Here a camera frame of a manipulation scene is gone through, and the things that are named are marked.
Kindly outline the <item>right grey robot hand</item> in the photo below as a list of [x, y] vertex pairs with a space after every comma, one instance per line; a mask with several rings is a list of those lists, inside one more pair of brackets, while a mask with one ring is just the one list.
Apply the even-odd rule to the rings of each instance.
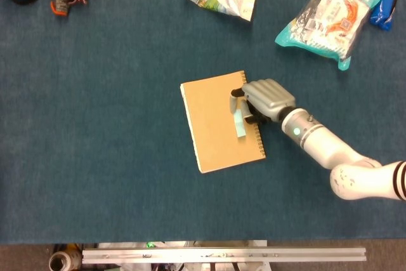
[[230, 93], [230, 112], [240, 109], [247, 124], [282, 122], [296, 109], [296, 99], [277, 81], [260, 79], [245, 83]]

